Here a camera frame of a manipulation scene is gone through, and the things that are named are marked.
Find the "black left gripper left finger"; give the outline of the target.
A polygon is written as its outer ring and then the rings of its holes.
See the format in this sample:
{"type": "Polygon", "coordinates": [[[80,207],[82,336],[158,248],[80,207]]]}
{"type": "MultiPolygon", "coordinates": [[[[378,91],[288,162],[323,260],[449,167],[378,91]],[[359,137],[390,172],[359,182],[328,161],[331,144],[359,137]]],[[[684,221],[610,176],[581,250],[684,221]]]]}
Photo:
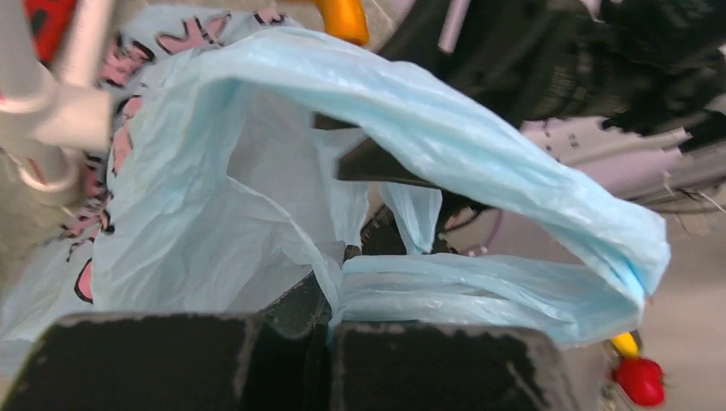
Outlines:
{"type": "Polygon", "coordinates": [[[258,313],[68,315],[3,409],[312,410],[329,318],[313,276],[258,313]]]}

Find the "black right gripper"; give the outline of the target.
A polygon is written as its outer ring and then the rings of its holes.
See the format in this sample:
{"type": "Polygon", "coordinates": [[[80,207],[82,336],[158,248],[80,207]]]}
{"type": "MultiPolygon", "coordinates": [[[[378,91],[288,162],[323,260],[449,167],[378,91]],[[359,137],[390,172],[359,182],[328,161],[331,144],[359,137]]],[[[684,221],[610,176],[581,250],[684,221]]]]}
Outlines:
{"type": "Polygon", "coordinates": [[[725,138],[722,1],[416,1],[380,48],[515,127],[597,117],[643,137],[682,128],[687,151],[725,138]],[[440,44],[446,21],[458,33],[440,44]]]}

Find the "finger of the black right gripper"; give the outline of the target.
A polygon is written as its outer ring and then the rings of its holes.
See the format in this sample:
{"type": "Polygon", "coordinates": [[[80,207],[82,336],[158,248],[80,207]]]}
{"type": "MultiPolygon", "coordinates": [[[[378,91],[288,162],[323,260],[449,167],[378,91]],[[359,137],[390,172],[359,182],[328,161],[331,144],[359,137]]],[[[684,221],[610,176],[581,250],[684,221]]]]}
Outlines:
{"type": "Polygon", "coordinates": [[[436,184],[416,176],[367,135],[364,135],[363,141],[337,159],[335,177],[340,181],[394,182],[414,187],[440,189],[443,192],[443,213],[455,213],[464,208],[471,208],[474,211],[488,209],[487,205],[444,190],[436,184]]]}

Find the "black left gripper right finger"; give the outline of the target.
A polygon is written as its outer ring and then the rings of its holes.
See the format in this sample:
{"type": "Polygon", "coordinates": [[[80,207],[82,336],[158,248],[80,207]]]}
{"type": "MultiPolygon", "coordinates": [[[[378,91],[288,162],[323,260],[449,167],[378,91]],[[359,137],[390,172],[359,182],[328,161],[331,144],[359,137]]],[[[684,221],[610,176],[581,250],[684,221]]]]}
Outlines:
{"type": "Polygon", "coordinates": [[[576,410],[559,349],[510,326],[344,322],[333,334],[331,410],[576,410]]]}

